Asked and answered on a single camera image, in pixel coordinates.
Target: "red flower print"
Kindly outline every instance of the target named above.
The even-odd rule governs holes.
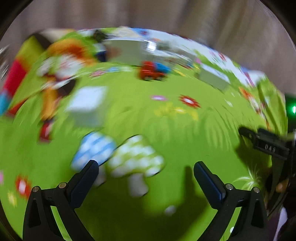
[[[179,97],[179,99],[180,99],[180,101],[182,101],[185,105],[188,105],[188,106],[190,106],[190,107],[192,107],[192,108],[200,108],[200,105],[199,105],[199,103],[195,100],[195,99],[193,99],[193,98],[191,98],[191,97],[189,97],[189,96],[185,96],[185,95],[181,95],[180,97]]]
[[[225,56],[224,56],[222,53],[219,53],[219,57],[220,57],[223,61],[226,61],[226,58],[225,58]]]
[[[21,196],[29,198],[31,193],[31,185],[28,183],[26,178],[22,178],[21,176],[17,176],[15,180],[15,186],[18,193]]]

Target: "green play mat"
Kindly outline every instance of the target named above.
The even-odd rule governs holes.
[[[95,51],[93,42],[77,32],[64,36],[66,38],[79,39],[91,54]],[[71,161],[82,138],[92,131],[112,137],[117,146],[131,136],[142,135],[165,162],[163,170],[145,178],[149,191],[143,197],[131,197],[127,177],[114,178],[108,172],[106,182],[90,190],[76,212],[95,240],[197,240],[216,213],[193,177],[192,169],[197,161],[203,161],[224,183],[232,183],[236,188],[263,188],[270,157],[253,150],[251,143],[239,136],[238,128],[244,125],[257,130],[267,128],[268,123],[271,131],[286,133],[280,93],[266,77],[256,86],[245,86],[232,72],[221,69],[201,53],[198,57],[229,77],[231,85],[224,93],[198,80],[196,68],[178,66],[177,71],[182,75],[174,72],[165,81],[143,81],[138,77],[139,67],[105,62],[81,69],[72,92],[85,86],[108,87],[110,104],[102,127],[74,125],[64,111],[72,95],[59,103],[50,143],[38,139],[40,93],[29,98],[14,119],[2,116],[0,198],[14,230],[22,236],[27,204],[27,199],[16,188],[16,179],[21,177],[31,187],[38,185],[42,189],[69,181],[75,173],[70,168]],[[22,81],[11,106],[40,89],[44,80],[36,70],[46,58],[44,52]],[[99,68],[110,67],[122,71],[95,78],[89,76]],[[251,93],[259,105],[265,103],[261,115],[242,95],[242,89]],[[153,96],[162,96],[163,100]],[[185,104],[184,97],[196,101],[198,107]],[[53,211],[61,233],[70,240],[56,209]],[[236,210],[222,240],[230,235],[238,212]]]

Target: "red fabric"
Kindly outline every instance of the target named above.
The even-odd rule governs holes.
[[[41,142],[50,142],[51,137],[50,137],[50,132],[52,129],[52,120],[48,120],[45,123],[43,123],[40,134],[39,134],[39,140]]]
[[[8,72],[7,80],[3,86],[3,89],[7,90],[8,95],[11,98],[14,96],[26,73],[27,72],[22,67],[21,63],[15,59]]]
[[[16,104],[15,106],[13,106],[12,108],[10,108],[6,115],[10,116],[10,117],[15,117],[15,115],[17,114],[18,110],[22,107],[22,105],[26,102],[27,99],[24,99],[23,101],[21,101],[20,103]]]

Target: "black cable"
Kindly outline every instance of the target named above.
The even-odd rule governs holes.
[[[294,173],[293,173],[293,156],[294,156],[294,150],[295,150],[295,135],[296,135],[296,129],[294,129],[293,130],[293,133],[294,133],[294,137],[293,137],[293,141],[292,141],[292,151],[291,151],[291,155],[290,155],[290,173],[289,173],[289,175],[288,175],[288,185],[287,185],[287,189],[286,189],[286,192],[285,192],[285,194],[282,196],[282,198],[281,198],[281,201],[280,202],[278,202],[278,204],[269,212],[269,214],[267,215],[267,218],[269,218],[272,214],[273,214],[273,212],[279,207],[279,205],[281,205],[283,202],[284,202],[284,200],[285,200],[285,198],[286,198],[286,196],[287,196],[287,194],[288,194],[288,188],[289,188],[289,186],[290,186],[290,184],[291,184],[291,179],[294,177]]]

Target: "toy mushroom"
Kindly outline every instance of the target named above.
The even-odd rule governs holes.
[[[100,186],[106,180],[105,170],[102,164],[109,159],[115,148],[115,142],[111,137],[93,131],[82,139],[80,148],[71,163],[71,167],[75,171],[80,171],[89,160],[96,161],[100,168],[94,186]]]
[[[164,167],[164,160],[143,136],[136,135],[114,151],[107,166],[113,177],[129,176],[129,194],[132,197],[141,197],[148,192],[144,176],[159,173]]]

